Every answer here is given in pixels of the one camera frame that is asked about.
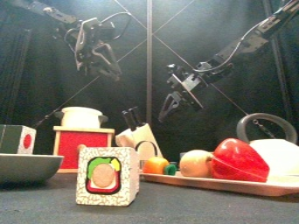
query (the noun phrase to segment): black backdrop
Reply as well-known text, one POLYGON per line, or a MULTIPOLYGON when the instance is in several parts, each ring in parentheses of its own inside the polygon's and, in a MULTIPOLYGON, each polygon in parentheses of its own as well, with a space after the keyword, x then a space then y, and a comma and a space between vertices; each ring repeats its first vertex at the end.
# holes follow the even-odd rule
MULTIPOLYGON (((228 78, 215 83, 220 91, 215 87, 207 87, 197 93, 203 110, 195 112, 192 108, 183 108, 163 123, 157 121, 164 97, 172 91, 165 83, 169 77, 165 66, 173 63, 191 71, 188 64, 195 67, 199 62, 210 60, 212 55, 266 18, 264 3, 268 1, 153 0, 151 21, 147 21, 145 0, 43 2, 83 20, 103 20, 124 10, 132 13, 133 19, 125 35, 111 43, 123 75, 119 82, 104 76, 93 81, 93 76, 79 75, 71 49, 63 39, 52 37, 52 23, 48 18, 4 7, 1 13, 7 15, 3 17, 5 24, 16 25, 17 30, 31 29, 32 38, 24 58, 12 119, 7 122, 1 115, 1 123, 32 127, 71 98, 63 107, 99 109, 109 118, 103 127, 115 129, 116 133, 121 132, 127 129, 120 114, 124 109, 137 106, 144 119, 148 113, 149 67, 151 125, 163 155, 169 160, 177 161, 179 153, 192 149, 214 151, 222 140, 236 137, 236 125, 244 113, 220 91, 248 114, 263 112, 280 116, 299 130, 298 17, 278 35, 286 91, 282 89, 272 46, 267 45, 263 52, 236 64, 234 74, 228 78), (147 65, 148 25, 153 31, 152 47, 148 49, 152 54, 151 66, 147 65)), ((279 2, 271 2, 274 10, 278 9, 279 2)), ((117 31, 124 23, 121 18, 115 21, 117 31)), ((35 154, 52 154, 55 125, 60 125, 60 121, 51 116, 37 127, 35 154)), ((264 136, 252 128, 250 137, 264 136)))

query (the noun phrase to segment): knife block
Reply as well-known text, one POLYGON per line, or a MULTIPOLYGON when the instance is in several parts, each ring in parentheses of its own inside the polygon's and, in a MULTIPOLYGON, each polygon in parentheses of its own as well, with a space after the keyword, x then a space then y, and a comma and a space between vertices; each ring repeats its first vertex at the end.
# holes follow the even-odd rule
POLYGON ((113 129, 84 129, 55 126, 53 155, 64 156, 57 173, 76 173, 80 148, 108 147, 115 135, 113 129))
POLYGON ((136 130, 127 129, 119 135, 116 135, 116 145, 123 147, 136 147, 136 145, 143 142, 137 147, 139 159, 148 160, 151 157, 163 157, 157 142, 155 141, 155 135, 151 130, 148 123, 141 127, 137 127, 136 130))

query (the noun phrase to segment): white pot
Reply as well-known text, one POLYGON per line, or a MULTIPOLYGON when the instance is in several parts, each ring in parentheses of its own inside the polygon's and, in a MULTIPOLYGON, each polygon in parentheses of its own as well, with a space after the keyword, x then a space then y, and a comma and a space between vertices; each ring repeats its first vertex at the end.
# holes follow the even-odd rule
POLYGON ((68 107, 61 109, 60 126, 99 129, 107 119, 103 113, 93 108, 68 107))

